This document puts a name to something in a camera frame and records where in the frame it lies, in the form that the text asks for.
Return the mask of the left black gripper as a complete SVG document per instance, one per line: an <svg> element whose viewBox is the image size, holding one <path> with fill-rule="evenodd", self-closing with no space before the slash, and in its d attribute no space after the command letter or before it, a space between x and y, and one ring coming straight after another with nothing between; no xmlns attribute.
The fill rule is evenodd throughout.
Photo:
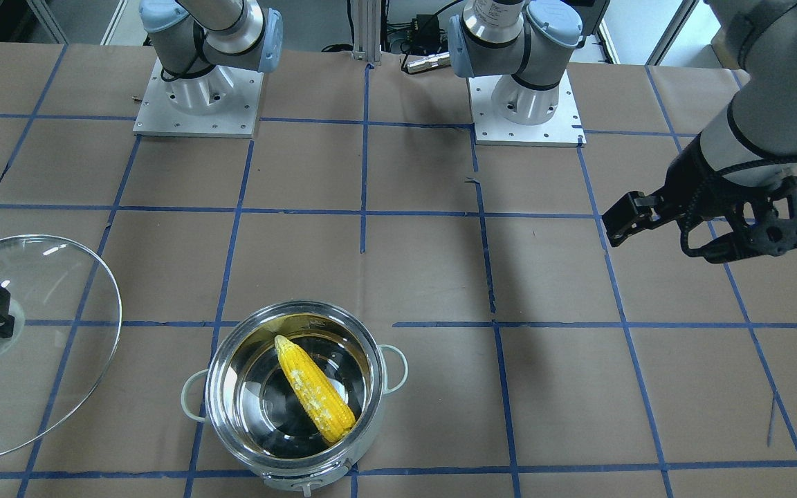
<svg viewBox="0 0 797 498"><path fill-rule="evenodd" d="M722 216L721 195L717 193L721 180L731 182L728 179L731 174L774 164L772 158L759 158L712 170L706 164L699 138L696 138L670 165L661 189L651 195L639 190L627 192L601 215L607 242L611 247L618 247L632 235L657 229L671 221L677 223L682 236L688 236L699 224ZM747 187L774 189L778 184Z"/></svg>

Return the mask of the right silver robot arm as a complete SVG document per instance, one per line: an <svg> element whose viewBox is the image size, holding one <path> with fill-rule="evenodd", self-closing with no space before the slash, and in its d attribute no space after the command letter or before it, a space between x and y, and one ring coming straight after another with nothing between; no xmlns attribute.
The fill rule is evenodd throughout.
<svg viewBox="0 0 797 498"><path fill-rule="evenodd" d="M173 83L262 59L269 11L221 22L213 7L177 3L187 17L152 48L0 44L0 235L53 226L98 250L131 321L222 316L253 144L139 138L129 123L155 51Z"/></svg>

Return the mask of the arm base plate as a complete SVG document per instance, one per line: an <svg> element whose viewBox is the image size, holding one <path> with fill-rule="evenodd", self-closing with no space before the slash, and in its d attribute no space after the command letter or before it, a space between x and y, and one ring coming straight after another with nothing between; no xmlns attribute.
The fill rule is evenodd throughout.
<svg viewBox="0 0 797 498"><path fill-rule="evenodd" d="M522 87L512 76L467 79L478 145L581 147L587 144L567 72L546 91Z"/></svg>
<svg viewBox="0 0 797 498"><path fill-rule="evenodd" d="M199 78L168 82L153 66L133 132L159 138L252 139L262 105L265 75L216 66Z"/></svg>

